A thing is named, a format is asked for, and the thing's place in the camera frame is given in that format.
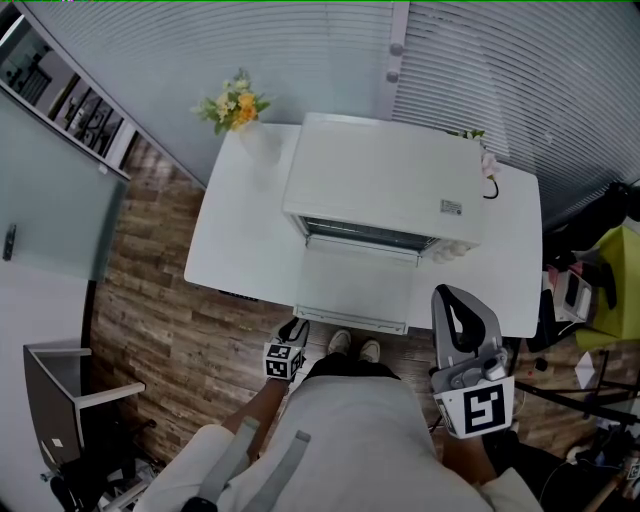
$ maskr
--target oven door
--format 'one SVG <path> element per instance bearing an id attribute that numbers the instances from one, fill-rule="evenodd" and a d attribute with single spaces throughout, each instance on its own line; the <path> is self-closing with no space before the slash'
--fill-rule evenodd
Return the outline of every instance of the oven door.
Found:
<path id="1" fill-rule="evenodd" d="M 346 327 L 406 334 L 414 251 L 345 239 L 308 240 L 294 314 Z"/>

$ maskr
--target wooden floor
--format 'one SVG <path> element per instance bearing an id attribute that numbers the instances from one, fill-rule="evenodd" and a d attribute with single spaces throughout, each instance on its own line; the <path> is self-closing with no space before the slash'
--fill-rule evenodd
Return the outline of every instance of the wooden floor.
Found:
<path id="1" fill-rule="evenodd" d="M 252 302 L 185 282 L 184 267 L 204 192 L 139 139 L 126 171 L 132 181 L 116 228 L 105 281 L 98 285 L 91 325 L 96 381 L 140 380 L 144 393 L 124 401 L 130 418 L 156 420 L 142 437 L 152 454 L 170 461 L 194 432 L 219 423 L 264 383 L 262 346 L 291 308 Z M 324 356 L 335 327 L 314 324 L 306 373 Z M 354 350 L 372 333 L 354 331 Z M 434 366 L 430 331 L 376 336 L 382 362 L 417 393 L 429 423 L 438 416 L 429 391 Z M 575 388 L 582 355 L 571 339 L 537 354 L 549 368 L 533 371 L 536 355 L 521 352 L 516 377 L 546 388 Z M 600 361 L 592 354 L 596 368 Z M 633 383 L 640 343 L 614 347 L 607 377 Z M 559 456 L 594 430 L 582 414 L 516 391 L 520 438 Z M 437 430 L 435 439 L 438 444 Z"/>

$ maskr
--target oven label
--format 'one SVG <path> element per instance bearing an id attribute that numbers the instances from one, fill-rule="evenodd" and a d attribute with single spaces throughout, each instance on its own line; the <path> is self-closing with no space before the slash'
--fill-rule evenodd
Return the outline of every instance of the oven label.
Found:
<path id="1" fill-rule="evenodd" d="M 462 203 L 457 203 L 456 201 L 448 201 L 447 199 L 440 199 L 440 213 L 462 215 Z"/>

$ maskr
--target yellow chair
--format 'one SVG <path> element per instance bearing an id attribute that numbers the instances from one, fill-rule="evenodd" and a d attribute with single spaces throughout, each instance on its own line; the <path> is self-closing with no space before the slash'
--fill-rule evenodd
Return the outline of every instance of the yellow chair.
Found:
<path id="1" fill-rule="evenodd" d="M 597 244 L 600 258 L 611 265 L 618 302 L 609 309 L 602 288 L 591 329 L 576 332 L 583 350 L 619 340 L 640 340 L 640 235 L 625 226 L 610 230 Z"/>

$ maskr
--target white sneaker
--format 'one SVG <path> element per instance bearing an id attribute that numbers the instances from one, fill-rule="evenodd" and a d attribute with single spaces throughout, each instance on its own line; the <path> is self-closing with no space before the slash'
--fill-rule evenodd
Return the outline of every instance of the white sneaker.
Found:
<path id="1" fill-rule="evenodd" d="M 344 354 L 346 356 L 350 346 L 351 333 L 346 329 L 340 329 L 333 335 L 333 338 L 331 338 L 329 347 L 327 348 L 327 354 L 337 352 L 338 354 Z"/>
<path id="2" fill-rule="evenodd" d="M 362 349 L 360 349 L 360 361 L 368 361 L 370 363 L 377 363 L 380 361 L 380 343 L 371 339 L 367 341 Z"/>

